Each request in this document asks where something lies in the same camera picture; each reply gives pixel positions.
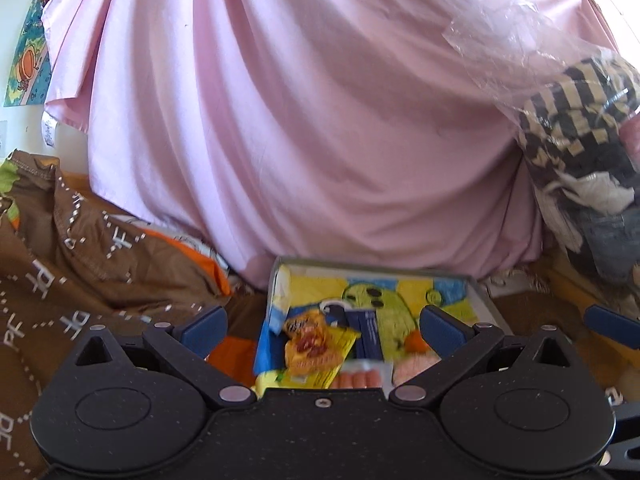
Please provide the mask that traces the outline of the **pink sausage pack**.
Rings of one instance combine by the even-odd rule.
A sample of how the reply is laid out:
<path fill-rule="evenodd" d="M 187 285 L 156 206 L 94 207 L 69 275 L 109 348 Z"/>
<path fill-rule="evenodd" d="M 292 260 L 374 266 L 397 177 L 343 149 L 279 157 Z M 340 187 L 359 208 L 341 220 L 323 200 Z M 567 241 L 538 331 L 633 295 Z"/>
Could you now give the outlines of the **pink sausage pack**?
<path fill-rule="evenodd" d="M 382 389 L 393 387 L 393 365 L 384 361 L 351 360 L 343 364 L 331 389 Z"/>

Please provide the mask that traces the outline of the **orange yellow snack packet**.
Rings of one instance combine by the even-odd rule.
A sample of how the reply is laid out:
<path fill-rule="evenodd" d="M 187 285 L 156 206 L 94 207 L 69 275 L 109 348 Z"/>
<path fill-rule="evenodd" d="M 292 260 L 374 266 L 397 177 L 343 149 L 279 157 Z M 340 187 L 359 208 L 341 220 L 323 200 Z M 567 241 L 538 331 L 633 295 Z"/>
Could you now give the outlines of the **orange yellow snack packet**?
<path fill-rule="evenodd" d="M 326 322 L 318 308 L 288 318 L 283 330 L 285 367 L 293 376 L 336 372 L 360 338 L 358 330 Z"/>

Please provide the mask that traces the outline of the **colourful striped bed cover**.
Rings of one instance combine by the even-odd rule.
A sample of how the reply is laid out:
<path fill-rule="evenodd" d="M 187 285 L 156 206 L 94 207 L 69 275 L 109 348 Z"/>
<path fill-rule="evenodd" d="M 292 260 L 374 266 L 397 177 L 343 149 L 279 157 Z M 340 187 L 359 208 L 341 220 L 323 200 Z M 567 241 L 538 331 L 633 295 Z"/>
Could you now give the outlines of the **colourful striped bed cover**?
<path fill-rule="evenodd" d="M 214 306 L 224 308 L 228 327 L 226 336 L 216 343 L 206 356 L 206 361 L 241 385 L 253 387 L 256 379 L 254 359 L 266 313 L 266 294 L 243 281 L 212 246 L 199 238 L 157 226 L 130 214 L 115 214 L 114 218 L 175 246 L 216 283 L 221 295 Z"/>

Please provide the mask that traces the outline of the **grey tray with cartoon lining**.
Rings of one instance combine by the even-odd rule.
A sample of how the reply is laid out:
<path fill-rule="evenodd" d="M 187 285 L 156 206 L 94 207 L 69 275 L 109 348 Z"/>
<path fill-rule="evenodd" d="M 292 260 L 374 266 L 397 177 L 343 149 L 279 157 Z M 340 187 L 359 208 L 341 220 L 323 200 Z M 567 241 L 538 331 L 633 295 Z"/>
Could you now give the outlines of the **grey tray with cartoon lining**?
<path fill-rule="evenodd" d="M 464 275 L 280 258 L 270 276 L 254 389 L 258 394 L 269 388 L 329 389 L 343 364 L 351 360 L 392 364 L 392 389 L 408 382 L 440 360 L 420 331 L 420 314 L 427 306 L 442 309 L 467 326 L 508 326 L 480 285 Z M 293 376 L 285 367 L 288 336 L 283 325 L 315 308 L 326 322 L 358 330 L 360 338 L 336 372 Z"/>

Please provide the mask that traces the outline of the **brown PF patterned cloth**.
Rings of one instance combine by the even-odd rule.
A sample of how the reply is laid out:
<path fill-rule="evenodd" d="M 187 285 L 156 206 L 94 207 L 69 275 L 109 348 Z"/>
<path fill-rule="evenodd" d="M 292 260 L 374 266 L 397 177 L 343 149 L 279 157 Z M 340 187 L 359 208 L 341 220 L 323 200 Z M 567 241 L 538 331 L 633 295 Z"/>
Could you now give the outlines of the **brown PF patterned cloth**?
<path fill-rule="evenodd" d="M 214 259 L 117 218 L 54 159 L 14 151 L 1 164 L 2 478 L 46 469 L 32 409 L 91 326 L 137 335 L 163 318 L 190 321 L 230 292 Z"/>

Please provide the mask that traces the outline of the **pink draped sheet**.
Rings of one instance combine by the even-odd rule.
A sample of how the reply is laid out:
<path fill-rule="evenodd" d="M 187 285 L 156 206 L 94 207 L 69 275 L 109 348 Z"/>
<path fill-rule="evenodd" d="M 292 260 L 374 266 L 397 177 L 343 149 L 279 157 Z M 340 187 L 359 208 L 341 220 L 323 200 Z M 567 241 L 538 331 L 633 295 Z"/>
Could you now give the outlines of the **pink draped sheet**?
<path fill-rule="evenodd" d="M 486 0 L 50 0 L 47 112 L 88 136 L 93 192 L 275 258 L 484 276 L 538 257 L 513 127 L 442 34 Z M 525 0 L 606 48 L 593 0 Z"/>

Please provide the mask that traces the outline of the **colourful cartoon wall poster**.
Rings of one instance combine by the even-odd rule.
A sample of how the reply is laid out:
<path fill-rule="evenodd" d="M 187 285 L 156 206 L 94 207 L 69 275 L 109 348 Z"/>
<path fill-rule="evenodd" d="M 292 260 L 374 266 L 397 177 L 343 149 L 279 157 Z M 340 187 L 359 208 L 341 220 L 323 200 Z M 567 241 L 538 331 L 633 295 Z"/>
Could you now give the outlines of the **colourful cartoon wall poster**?
<path fill-rule="evenodd" d="M 42 24 L 50 0 L 32 0 L 18 35 L 10 68 L 4 107 L 42 105 L 51 79 L 51 64 Z"/>

